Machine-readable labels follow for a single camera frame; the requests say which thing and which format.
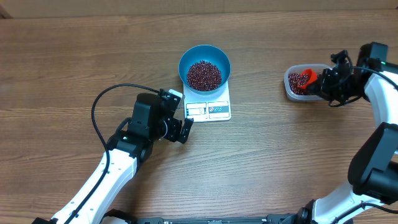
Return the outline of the orange scoop blue handle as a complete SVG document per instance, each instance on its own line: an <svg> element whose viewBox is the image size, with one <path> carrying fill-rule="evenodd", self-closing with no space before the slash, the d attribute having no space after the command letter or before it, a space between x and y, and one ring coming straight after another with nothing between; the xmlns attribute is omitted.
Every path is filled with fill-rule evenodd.
<svg viewBox="0 0 398 224"><path fill-rule="evenodd" d="M300 74L297 87L306 90L307 87L318 79L318 73L312 69L306 69Z"/></svg>

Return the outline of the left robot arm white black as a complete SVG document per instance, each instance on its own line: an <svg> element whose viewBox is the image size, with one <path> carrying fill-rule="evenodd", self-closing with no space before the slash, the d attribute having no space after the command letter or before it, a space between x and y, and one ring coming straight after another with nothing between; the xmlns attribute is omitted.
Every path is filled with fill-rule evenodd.
<svg viewBox="0 0 398 224"><path fill-rule="evenodd" d="M156 140L187 141L193 121L174 118L183 98L183 93L173 89L138 94L132 116L108 139L95 171L48 223L135 223L133 217L110 205L149 158Z"/></svg>

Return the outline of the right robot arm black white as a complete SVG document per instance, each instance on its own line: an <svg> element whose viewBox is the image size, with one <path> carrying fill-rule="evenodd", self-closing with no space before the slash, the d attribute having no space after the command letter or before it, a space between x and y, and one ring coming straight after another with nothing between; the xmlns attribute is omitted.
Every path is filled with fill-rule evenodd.
<svg viewBox="0 0 398 224"><path fill-rule="evenodd" d="M387 62L388 46L371 42L353 63L346 50L331 55L333 68L302 72L298 87L332 108L360 98L370 102L376 129L353 157L348 180L326 197L311 200L284 223L352 223L356 215L397 202L397 65Z"/></svg>

